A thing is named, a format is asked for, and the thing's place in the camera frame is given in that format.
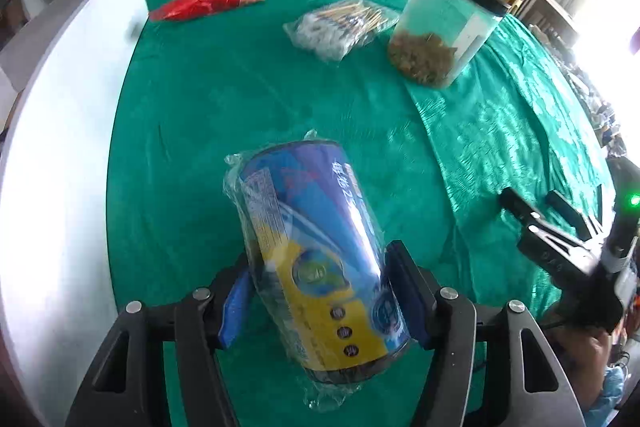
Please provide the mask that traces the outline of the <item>person's right hand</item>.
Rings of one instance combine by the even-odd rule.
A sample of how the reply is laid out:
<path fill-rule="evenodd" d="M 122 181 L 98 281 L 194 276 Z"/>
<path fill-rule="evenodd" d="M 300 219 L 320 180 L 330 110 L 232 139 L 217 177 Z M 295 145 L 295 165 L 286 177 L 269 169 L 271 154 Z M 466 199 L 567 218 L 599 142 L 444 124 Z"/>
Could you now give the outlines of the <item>person's right hand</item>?
<path fill-rule="evenodd" d="M 603 426 L 622 399 L 626 372 L 612 365 L 613 341 L 623 332 L 623 322 L 612 334 L 605 329 L 576 329 L 558 325 L 546 330 L 550 343 L 572 385 L 588 426 Z"/>

